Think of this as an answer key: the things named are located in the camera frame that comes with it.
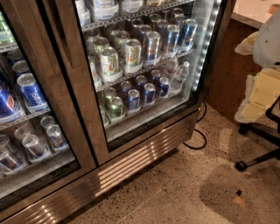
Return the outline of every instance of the speckled floor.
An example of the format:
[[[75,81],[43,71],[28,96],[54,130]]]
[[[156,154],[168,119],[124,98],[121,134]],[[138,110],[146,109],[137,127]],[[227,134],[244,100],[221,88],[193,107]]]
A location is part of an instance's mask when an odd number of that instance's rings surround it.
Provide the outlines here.
[[[204,150],[180,145],[61,223],[280,223],[279,161],[242,173],[234,168],[276,146],[241,136],[210,106],[196,129],[206,135]],[[195,132],[188,143],[200,146],[203,139]]]

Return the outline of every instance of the beverage cooler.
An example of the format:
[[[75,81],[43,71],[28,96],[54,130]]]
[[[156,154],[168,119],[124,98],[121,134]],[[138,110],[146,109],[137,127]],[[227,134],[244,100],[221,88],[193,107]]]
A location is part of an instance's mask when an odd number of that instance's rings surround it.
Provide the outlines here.
[[[56,223],[191,138],[235,1],[0,3],[0,221]]]

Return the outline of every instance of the countertop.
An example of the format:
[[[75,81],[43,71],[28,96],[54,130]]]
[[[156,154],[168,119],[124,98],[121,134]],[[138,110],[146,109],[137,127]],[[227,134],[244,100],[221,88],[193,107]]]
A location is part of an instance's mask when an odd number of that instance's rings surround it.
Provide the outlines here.
[[[270,17],[268,9],[280,0],[236,0],[232,19],[259,29]]]

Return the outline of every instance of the caster wheel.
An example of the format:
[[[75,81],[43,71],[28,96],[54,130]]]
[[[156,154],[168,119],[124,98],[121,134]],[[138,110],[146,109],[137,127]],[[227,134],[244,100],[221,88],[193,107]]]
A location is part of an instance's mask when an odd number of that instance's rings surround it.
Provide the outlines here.
[[[244,127],[240,127],[240,128],[238,129],[238,132],[239,132],[239,134],[245,136],[245,135],[247,134],[247,132],[248,132],[248,129],[246,129],[246,128],[244,128]]]
[[[237,171],[243,172],[248,168],[248,166],[244,161],[239,161],[235,164],[235,168],[237,169]]]

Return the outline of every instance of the refrigerator door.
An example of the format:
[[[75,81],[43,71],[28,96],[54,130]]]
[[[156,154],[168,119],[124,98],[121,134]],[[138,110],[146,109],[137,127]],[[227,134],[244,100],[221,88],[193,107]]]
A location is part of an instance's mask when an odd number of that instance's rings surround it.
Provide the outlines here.
[[[232,1],[141,2],[43,0],[99,165],[198,111]]]
[[[0,221],[95,168],[75,103],[36,1],[0,0]]]

